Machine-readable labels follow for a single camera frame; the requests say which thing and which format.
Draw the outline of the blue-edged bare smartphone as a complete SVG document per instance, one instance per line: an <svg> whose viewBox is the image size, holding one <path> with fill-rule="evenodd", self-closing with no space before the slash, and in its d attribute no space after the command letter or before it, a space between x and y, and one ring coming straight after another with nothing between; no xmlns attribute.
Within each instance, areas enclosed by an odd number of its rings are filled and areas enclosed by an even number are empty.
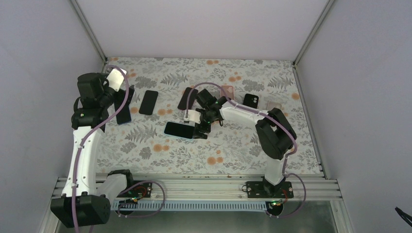
<svg viewBox="0 0 412 233"><path fill-rule="evenodd" d="M132 88L130 88L129 89L129 94L127 95L127 101L126 101L124 107L116 115L116 121L117 121L118 125L127 124L127 123L130 123L132 121L129 104L131 102L133 94L134 94L134 90ZM126 96L126 91L125 90L119 90L119 92L115 95L114 107L115 107L116 111L120 108L125 96Z"/></svg>

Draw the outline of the black phone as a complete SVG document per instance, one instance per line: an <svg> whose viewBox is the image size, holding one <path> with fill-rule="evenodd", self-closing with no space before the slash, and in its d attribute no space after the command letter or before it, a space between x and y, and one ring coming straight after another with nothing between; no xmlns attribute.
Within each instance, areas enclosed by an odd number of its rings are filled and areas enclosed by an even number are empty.
<svg viewBox="0 0 412 233"><path fill-rule="evenodd" d="M191 95L189 95L189 93L190 93L191 90L192 90L191 87L187 87L187 88L185 89L185 91L183 92L183 95L182 95L182 97L181 97L181 99L180 99L180 101L179 101L179 104L178 104L178 106L177 106L177 108L178 108L179 110L184 111L184 110L187 109L187 101L189 101L189 110L192 109L193 104L194 104L194 101L195 101L196 96L197 96L197 94L198 94L198 90L197 90L197 89L194 89L194 90L192 91Z"/></svg>

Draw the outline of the pink silicone phone case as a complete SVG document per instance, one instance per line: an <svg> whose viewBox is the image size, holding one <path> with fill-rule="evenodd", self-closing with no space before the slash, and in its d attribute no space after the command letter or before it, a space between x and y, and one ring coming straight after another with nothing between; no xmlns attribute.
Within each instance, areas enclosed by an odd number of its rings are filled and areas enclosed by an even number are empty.
<svg viewBox="0 0 412 233"><path fill-rule="evenodd" d="M228 98L230 98L231 100L234 100L235 95L234 95L234 87L233 86L231 86L231 85L222 85L222 89L223 89L223 91L221 91L221 97L224 97L225 96L224 94L226 93L226 96Z"/></svg>

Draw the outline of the bare black smartphone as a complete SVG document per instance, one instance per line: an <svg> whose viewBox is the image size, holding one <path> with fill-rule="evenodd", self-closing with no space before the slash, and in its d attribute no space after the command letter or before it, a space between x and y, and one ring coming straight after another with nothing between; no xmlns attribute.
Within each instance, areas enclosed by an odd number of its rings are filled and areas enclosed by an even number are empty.
<svg viewBox="0 0 412 233"><path fill-rule="evenodd" d="M139 113L148 116L152 115L157 101L157 97L157 91L146 90L141 102Z"/></svg>

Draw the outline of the dark phone case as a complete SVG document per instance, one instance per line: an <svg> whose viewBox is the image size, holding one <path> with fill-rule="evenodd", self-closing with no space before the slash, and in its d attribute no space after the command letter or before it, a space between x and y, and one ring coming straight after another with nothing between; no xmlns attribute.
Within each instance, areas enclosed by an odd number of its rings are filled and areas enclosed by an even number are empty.
<svg viewBox="0 0 412 233"><path fill-rule="evenodd" d="M247 93L244 95L242 104L247 107L257 109L258 102L259 102L259 97L257 95Z"/></svg>

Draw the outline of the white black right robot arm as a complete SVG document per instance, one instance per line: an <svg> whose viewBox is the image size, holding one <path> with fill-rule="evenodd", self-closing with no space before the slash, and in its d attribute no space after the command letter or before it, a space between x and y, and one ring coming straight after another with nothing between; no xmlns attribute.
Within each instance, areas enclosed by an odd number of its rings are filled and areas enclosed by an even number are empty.
<svg viewBox="0 0 412 233"><path fill-rule="evenodd" d="M267 155L267 168L263 176L263 191L270 198L282 191L286 177L285 166L287 152L296 147L297 135L278 108L270 111L238 104L225 97L213 97L206 89L196 96L200 108L190 110L189 117L194 117L194 138L207 139L213 122L233 121L254 127L263 152Z"/></svg>

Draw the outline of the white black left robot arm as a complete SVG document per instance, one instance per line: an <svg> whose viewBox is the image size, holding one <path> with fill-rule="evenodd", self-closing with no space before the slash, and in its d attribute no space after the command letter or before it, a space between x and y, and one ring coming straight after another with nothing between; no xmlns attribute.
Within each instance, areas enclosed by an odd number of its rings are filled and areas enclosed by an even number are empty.
<svg viewBox="0 0 412 233"><path fill-rule="evenodd" d="M110 207L121 194L135 191L133 176L128 169L108 173L106 180L96 186L98 146L106 123L114 118L108 108L119 98L122 83L127 83L125 70L114 68L108 74L86 73L78 77L80 96L73 106L73 154L66 184L59 198L51 200L52 213L67 228L79 231L83 226L105 224Z"/></svg>

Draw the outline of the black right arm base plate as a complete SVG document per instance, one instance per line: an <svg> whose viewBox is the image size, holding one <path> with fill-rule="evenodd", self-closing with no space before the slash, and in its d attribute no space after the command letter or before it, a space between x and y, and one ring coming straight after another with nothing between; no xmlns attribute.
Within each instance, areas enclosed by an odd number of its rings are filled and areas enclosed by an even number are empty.
<svg viewBox="0 0 412 233"><path fill-rule="evenodd" d="M263 178L262 181L248 181L245 183L249 199L280 199L293 198L292 183L282 178L280 183L274 185Z"/></svg>

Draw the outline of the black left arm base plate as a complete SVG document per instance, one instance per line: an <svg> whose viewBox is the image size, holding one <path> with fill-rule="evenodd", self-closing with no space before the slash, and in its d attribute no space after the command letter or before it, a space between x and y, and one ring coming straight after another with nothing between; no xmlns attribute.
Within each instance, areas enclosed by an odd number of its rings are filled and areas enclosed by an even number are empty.
<svg viewBox="0 0 412 233"><path fill-rule="evenodd" d="M150 198L153 183L149 181L134 181L133 188L117 195L117 198L142 199Z"/></svg>

